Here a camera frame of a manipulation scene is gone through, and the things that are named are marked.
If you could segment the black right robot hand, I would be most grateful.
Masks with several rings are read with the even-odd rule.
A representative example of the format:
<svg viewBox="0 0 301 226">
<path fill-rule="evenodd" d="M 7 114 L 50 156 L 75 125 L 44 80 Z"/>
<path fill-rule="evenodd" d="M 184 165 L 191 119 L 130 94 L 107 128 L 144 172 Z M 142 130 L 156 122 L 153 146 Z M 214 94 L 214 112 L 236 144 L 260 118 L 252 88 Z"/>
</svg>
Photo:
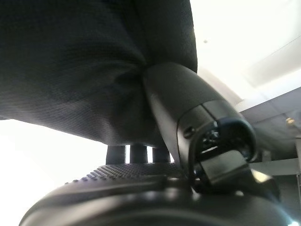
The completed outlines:
<svg viewBox="0 0 301 226">
<path fill-rule="evenodd" d="M 252 169 L 251 125 L 192 70 L 151 67 L 144 90 L 174 163 L 99 167 L 46 195 L 22 226 L 292 226 L 275 180 Z"/>
</svg>

